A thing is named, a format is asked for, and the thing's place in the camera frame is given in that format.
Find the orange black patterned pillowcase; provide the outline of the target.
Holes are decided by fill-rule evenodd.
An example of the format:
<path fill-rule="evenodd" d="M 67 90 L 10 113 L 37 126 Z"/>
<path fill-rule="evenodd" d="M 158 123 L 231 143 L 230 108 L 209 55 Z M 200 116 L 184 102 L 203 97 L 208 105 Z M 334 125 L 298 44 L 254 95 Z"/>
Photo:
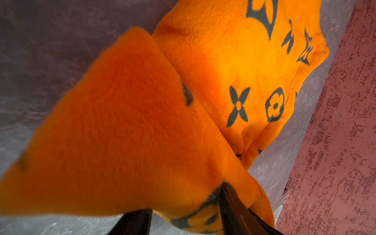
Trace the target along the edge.
<path fill-rule="evenodd" d="M 151 209 L 224 235 L 230 184 L 274 228 L 248 169 L 328 57 L 320 1 L 178 1 L 152 34 L 133 27 L 93 63 L 1 179 L 1 215 Z"/>

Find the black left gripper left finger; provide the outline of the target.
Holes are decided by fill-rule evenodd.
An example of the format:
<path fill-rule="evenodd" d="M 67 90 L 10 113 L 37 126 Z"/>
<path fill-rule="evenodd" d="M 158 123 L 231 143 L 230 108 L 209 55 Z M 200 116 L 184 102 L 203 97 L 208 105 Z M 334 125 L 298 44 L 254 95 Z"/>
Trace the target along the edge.
<path fill-rule="evenodd" d="M 107 235 L 149 235 L 152 213 L 151 209 L 126 213 Z"/>

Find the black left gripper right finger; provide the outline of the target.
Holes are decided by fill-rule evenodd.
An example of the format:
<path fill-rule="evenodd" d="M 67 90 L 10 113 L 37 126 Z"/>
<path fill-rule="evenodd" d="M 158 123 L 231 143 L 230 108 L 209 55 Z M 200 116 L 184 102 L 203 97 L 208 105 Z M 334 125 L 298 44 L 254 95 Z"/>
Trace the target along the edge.
<path fill-rule="evenodd" d="M 220 213 L 225 235 L 283 235 L 247 209 L 235 189 L 226 182 L 220 195 Z"/>

